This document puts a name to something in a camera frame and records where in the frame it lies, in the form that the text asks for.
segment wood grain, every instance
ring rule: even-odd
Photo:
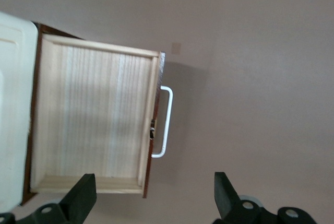
[[[38,187],[32,190],[36,193],[67,193],[78,181],[79,176],[46,176]],[[97,193],[131,193],[140,194],[142,188],[135,178],[105,178],[96,177]]]
[[[142,188],[160,53],[67,40],[43,38],[32,188],[84,173]]]
[[[39,73],[40,73],[40,59],[41,59],[41,50],[42,50],[42,38],[44,34],[58,35],[68,38],[78,37],[59,31],[57,29],[48,27],[40,23],[34,23],[38,30],[38,39],[37,39],[37,49],[36,49],[36,59],[35,59],[35,69],[33,77],[33,88],[32,88],[32,98],[31,98],[31,108],[30,108],[30,132],[27,142],[27,156],[25,164],[25,181],[23,184],[23,196],[21,205],[25,204],[31,198],[35,196],[35,193],[30,191],[30,180],[31,180],[31,160],[32,160],[32,146],[33,146],[33,135],[34,135],[34,123],[35,123],[35,113],[36,113],[36,104],[37,104],[37,87],[39,83]]]

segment light wood panel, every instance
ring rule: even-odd
[[[66,193],[79,180],[79,176],[46,176],[36,188],[35,193]],[[136,178],[105,178],[96,177],[97,193],[141,193]]]
[[[159,60],[159,52],[45,35],[31,187],[94,173],[141,188]]]

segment box handle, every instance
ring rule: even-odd
[[[170,123],[170,120],[171,120],[171,112],[172,112],[172,104],[173,104],[173,91],[170,87],[166,87],[166,86],[161,86],[161,90],[167,91],[169,93],[167,114],[166,114],[166,121],[165,121],[165,130],[163,132],[163,141],[162,141],[161,152],[158,153],[158,154],[152,154],[152,158],[161,158],[162,156],[164,156],[164,154],[166,152],[166,147],[167,147],[169,123]]]

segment screw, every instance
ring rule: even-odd
[[[253,209],[254,208],[253,204],[250,203],[250,202],[244,202],[242,205],[246,209]]]
[[[287,211],[285,211],[285,213],[291,218],[298,218],[298,214],[295,210],[288,209]]]

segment dark wood edge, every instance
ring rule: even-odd
[[[161,91],[162,75],[163,75],[164,66],[165,66],[165,53],[161,52],[160,53],[160,65],[159,65],[159,73],[158,73],[156,100],[154,102],[154,112],[153,112],[153,118],[152,118],[152,122],[151,122],[151,127],[154,127],[154,129],[156,127],[155,124],[156,124],[156,120],[157,120],[157,117],[158,117],[159,99],[160,99],[160,91]],[[154,145],[154,138],[150,138],[150,147],[149,147],[148,158],[147,158],[144,192],[142,194],[143,198],[147,197],[148,182],[149,182],[149,178],[150,178],[150,169],[151,169],[151,162],[152,162],[153,145]]]
[[[58,36],[64,36],[69,38],[76,38],[71,34],[59,31],[57,29],[48,27],[46,25],[40,23],[34,23],[38,30],[38,38],[37,38],[37,48],[36,48],[36,58],[35,58],[35,68],[33,75],[33,85],[32,85],[32,96],[31,96],[31,107],[30,107],[30,132],[28,135],[28,143],[27,143],[27,157],[26,157],[26,166],[25,166],[25,181],[23,184],[23,196],[21,205],[24,205],[27,201],[33,198],[36,193],[30,191],[30,179],[31,179],[31,161],[32,161],[32,140],[33,140],[33,130],[35,123],[35,111],[36,111],[36,103],[37,103],[37,88],[39,82],[39,71],[40,71],[40,63],[41,63],[41,51],[42,51],[42,36],[43,34],[53,34]]]

